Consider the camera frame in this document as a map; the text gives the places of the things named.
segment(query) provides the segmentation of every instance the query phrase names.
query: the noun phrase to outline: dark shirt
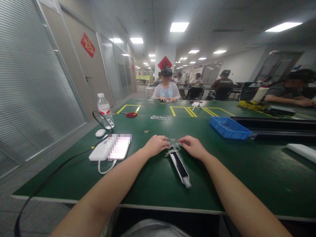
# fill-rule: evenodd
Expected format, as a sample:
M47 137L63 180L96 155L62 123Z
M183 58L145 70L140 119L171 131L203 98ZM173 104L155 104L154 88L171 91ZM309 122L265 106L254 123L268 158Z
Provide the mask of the dark shirt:
M302 96L302 93L298 91L297 88L286 88L284 83L278 83L269 87L265 97L267 95L292 99L293 97Z
M234 83L229 78L218 79L212 85L212 87L215 87L215 92L217 92L220 88L230 88L233 86L234 86Z

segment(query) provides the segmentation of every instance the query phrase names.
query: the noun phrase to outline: table edge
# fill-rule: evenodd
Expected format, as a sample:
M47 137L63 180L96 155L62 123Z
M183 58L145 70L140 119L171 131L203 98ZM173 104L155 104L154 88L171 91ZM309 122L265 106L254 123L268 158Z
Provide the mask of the table edge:
M11 197L15 199L21 199L21 200L27 200L29 198L28 196L20 196L20 195L11 195ZM49 198L49 197L33 197L32 200L69 203L69 204L76 204L78 202L78 200ZM227 215L225 211L210 211L210 210L178 208L178 207L145 206L145 205L134 205L134 204L119 204L118 207L138 208L138 209L158 210L158 211L177 211L177 212L200 213L200 214ZM303 221L303 222L316 223L316 218L278 216L278 215L276 215L276 218L278 218L279 220Z

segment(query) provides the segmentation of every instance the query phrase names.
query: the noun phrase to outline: blue plastic tray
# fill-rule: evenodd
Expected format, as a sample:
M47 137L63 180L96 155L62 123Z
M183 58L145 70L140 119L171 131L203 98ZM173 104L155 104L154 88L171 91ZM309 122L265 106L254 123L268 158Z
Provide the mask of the blue plastic tray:
M249 134L252 134L252 131L246 129L231 118L212 117L210 125L224 138L245 140Z

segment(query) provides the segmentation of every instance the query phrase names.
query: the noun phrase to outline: white mouse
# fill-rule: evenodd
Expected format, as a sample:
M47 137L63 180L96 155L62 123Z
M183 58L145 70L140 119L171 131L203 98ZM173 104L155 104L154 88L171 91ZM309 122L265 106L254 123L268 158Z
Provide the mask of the white mouse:
M98 130L98 131L95 133L95 135L96 135L97 137L102 137L105 133L106 133L106 130L105 130L105 129L100 129L100 130Z

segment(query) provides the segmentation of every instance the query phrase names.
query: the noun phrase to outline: ceiling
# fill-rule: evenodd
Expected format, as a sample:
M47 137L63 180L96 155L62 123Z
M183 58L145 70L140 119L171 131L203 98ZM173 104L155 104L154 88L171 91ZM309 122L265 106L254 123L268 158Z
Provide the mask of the ceiling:
M148 54L157 44L177 44L176 60L200 57L212 59L267 44L311 45L316 42L316 1L314 0L102 0L111 8L111 18L119 22L120 34L135 51L136 65L146 69ZM265 30L286 21L303 22L275 33ZM183 33L170 32L172 22L189 22ZM142 37L144 44L133 44ZM200 50L188 54L191 49Z

